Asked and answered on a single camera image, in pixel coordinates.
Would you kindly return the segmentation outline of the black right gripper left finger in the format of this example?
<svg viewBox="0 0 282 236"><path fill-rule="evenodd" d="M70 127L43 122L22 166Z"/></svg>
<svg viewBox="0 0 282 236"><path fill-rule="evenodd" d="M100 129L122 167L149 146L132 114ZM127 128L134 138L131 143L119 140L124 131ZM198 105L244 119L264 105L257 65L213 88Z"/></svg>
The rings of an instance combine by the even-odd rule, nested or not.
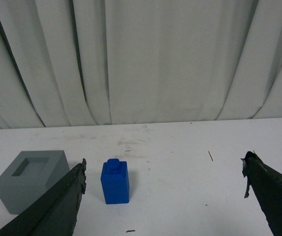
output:
<svg viewBox="0 0 282 236"><path fill-rule="evenodd" d="M0 236L71 236L86 189L86 160L77 164L26 210L0 229Z"/></svg>

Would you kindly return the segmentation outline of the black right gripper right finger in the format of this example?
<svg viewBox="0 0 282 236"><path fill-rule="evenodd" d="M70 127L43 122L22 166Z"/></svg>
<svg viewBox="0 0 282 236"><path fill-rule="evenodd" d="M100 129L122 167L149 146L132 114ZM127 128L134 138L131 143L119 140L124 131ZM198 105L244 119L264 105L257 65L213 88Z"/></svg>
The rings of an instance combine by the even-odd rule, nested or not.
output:
<svg viewBox="0 0 282 236"><path fill-rule="evenodd" d="M272 234L282 236L282 174L264 164L258 155L251 151L246 153L242 162L242 174L247 178L244 197L249 196L251 188Z"/></svg>

